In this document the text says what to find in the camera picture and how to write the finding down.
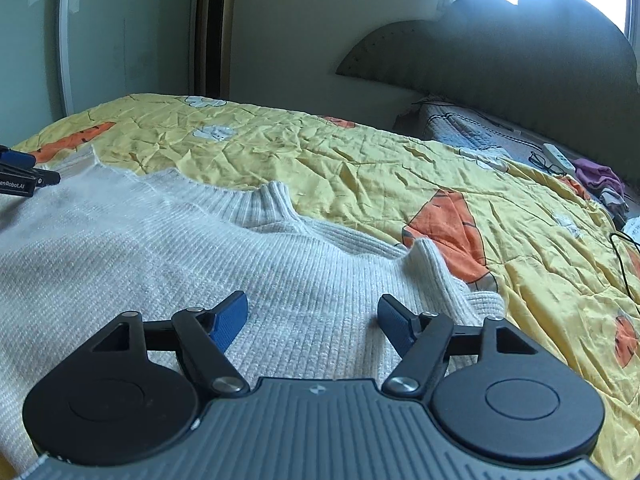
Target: white sweater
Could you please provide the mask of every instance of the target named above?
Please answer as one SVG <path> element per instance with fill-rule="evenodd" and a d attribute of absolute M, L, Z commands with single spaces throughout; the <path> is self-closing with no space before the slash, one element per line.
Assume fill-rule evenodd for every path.
<path fill-rule="evenodd" d="M 226 355 L 252 385 L 380 383 L 399 362 L 375 323 L 385 293 L 458 324 L 504 313 L 497 294 L 453 278 L 430 240 L 407 251 L 303 218 L 279 182 L 241 192 L 175 170 L 140 178 L 89 150 L 58 170 L 61 183 L 33 198 L 0 195 L 0 450 L 18 471 L 36 458 L 20 416 L 29 389 L 125 310 L 169 319 L 244 290 L 248 322 Z"/>

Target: gray headboard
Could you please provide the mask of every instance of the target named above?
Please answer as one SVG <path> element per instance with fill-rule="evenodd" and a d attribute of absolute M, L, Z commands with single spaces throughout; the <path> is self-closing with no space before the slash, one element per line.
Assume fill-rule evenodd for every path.
<path fill-rule="evenodd" d="M 555 139 L 640 186 L 636 56 L 584 0 L 456 0 L 385 25 L 337 73 L 442 95 Z"/>

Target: white wall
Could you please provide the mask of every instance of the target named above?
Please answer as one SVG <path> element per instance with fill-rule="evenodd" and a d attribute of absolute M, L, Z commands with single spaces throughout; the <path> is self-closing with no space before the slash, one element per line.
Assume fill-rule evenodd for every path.
<path fill-rule="evenodd" d="M 230 98 L 389 129 L 420 97 L 335 75 L 357 41 L 381 25 L 431 19 L 438 0 L 236 0 Z"/>
<path fill-rule="evenodd" d="M 0 0 L 0 144 L 13 146 L 62 117 L 58 0 Z"/>

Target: white power strip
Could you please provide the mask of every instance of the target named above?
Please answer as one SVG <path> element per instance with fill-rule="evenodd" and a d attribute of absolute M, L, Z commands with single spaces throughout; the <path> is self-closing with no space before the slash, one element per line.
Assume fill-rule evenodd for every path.
<path fill-rule="evenodd" d="M 546 156 L 546 163 L 548 165 L 555 165 L 565 173 L 570 174 L 575 178 L 575 168 L 572 163 L 569 162 L 569 159 L 566 158 L 560 150 L 558 150 L 554 145 L 545 143 L 542 145 L 542 153 Z"/>

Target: yellow quilt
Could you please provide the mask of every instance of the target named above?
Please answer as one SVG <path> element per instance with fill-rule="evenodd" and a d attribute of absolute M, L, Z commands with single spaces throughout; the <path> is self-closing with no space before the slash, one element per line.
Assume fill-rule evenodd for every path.
<path fill-rule="evenodd" d="M 431 237 L 455 275 L 497 289 L 509 319 L 599 391 L 606 421 L 592 460 L 615 479 L 640 472 L 640 316 L 612 223 L 567 183 L 347 121 L 154 94 L 65 118 L 15 148 L 40 148 L 54 166 L 85 141 L 138 173 L 176 167 L 237 189 L 285 182 L 300 214 L 389 243 Z M 640 258 L 618 245 L 638 301 Z"/>

